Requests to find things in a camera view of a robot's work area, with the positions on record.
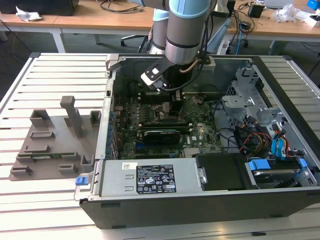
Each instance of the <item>black device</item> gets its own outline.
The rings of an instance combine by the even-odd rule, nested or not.
[[[16,6],[26,12],[72,16],[79,0],[0,0],[2,14],[14,14]]]
[[[239,24],[242,30],[248,30],[251,28],[251,23],[247,21],[241,21]]]
[[[248,15],[251,18],[260,18],[262,11],[264,10],[265,6],[260,4],[251,4],[248,10]]]

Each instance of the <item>robotic arm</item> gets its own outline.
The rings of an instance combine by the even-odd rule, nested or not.
[[[193,81],[192,69],[203,67],[201,51],[209,37],[208,20],[211,12],[228,15],[228,0],[131,0],[154,11],[152,53],[163,54],[141,78],[150,88],[175,92]]]

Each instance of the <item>sticker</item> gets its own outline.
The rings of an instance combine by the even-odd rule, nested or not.
[[[137,162],[123,162],[122,170],[135,170],[137,168]]]
[[[136,192],[138,194],[176,193],[174,166],[136,166]]]

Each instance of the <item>blue plastic clip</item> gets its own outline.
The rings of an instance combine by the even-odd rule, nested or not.
[[[274,137],[271,144],[271,153],[276,154],[276,150],[277,150],[277,138]]]
[[[85,186],[88,185],[89,178],[87,176],[78,176],[75,178],[76,186]]]
[[[276,156],[278,158],[280,158],[281,160],[285,160],[285,157],[282,156],[282,148],[285,144],[285,141],[283,141],[282,139],[279,139],[279,144],[278,144],[278,148],[276,150]]]
[[[301,165],[301,168],[305,168],[308,166],[308,164],[304,158],[300,158],[298,162]]]
[[[251,171],[271,169],[267,159],[253,159],[249,162]]]

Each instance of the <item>blue latch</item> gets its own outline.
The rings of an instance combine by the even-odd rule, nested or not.
[[[78,176],[75,178],[76,186],[85,186],[88,185],[89,178],[87,176]]]
[[[249,162],[251,171],[271,169],[267,159],[253,159]]]
[[[301,165],[301,168],[305,168],[308,166],[308,164],[304,158],[300,158],[298,162]]]

